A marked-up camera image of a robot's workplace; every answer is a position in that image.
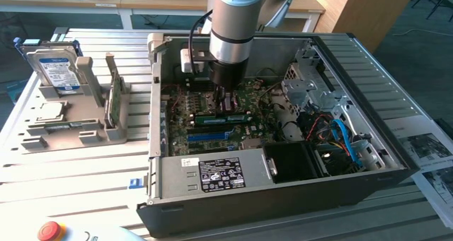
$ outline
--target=blue pcie slot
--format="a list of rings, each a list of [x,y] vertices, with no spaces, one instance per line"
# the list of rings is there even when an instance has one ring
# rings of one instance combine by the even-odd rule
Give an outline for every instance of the blue pcie slot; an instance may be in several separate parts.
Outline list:
[[[235,131],[228,132],[216,132],[216,133],[208,133],[208,134],[189,134],[187,136],[188,142],[197,142],[197,141],[211,141],[211,140],[228,140],[229,134]]]

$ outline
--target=slotted metal table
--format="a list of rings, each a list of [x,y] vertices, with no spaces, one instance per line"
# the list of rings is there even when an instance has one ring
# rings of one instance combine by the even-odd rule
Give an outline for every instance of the slotted metal table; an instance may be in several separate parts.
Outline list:
[[[125,144],[16,155],[11,141],[36,105],[37,76],[33,74],[0,133],[0,213],[31,212],[55,221],[83,221],[121,226],[153,240],[131,204],[129,179],[148,169],[149,101],[152,86],[147,36],[151,32],[69,29],[53,40],[77,39],[84,56],[93,58],[100,84],[111,81],[105,52],[115,54],[119,72],[132,84]],[[425,114],[393,78],[347,34],[320,34],[384,119]],[[376,192],[355,206],[283,219],[204,231],[163,240],[449,240],[431,204],[411,179]]]

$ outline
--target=blue hard drive label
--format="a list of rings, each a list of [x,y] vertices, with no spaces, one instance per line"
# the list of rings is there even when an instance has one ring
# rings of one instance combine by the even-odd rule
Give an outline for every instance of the blue hard drive label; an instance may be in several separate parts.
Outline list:
[[[41,58],[40,64],[53,87],[63,93],[76,93],[80,88],[77,76],[68,58]]]
[[[45,58],[40,59],[40,63],[59,63],[59,62],[69,62],[68,58]]]

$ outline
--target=warning label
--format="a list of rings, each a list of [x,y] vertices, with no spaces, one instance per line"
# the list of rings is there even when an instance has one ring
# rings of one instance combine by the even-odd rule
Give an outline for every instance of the warning label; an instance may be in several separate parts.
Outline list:
[[[243,168],[239,158],[199,162],[201,190],[224,191],[245,187]]]

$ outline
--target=paper document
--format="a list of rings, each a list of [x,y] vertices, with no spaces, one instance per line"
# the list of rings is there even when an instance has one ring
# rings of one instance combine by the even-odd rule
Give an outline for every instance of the paper document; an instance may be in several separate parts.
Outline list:
[[[412,179],[445,226],[453,228],[453,140],[425,116],[385,122],[420,167]]]

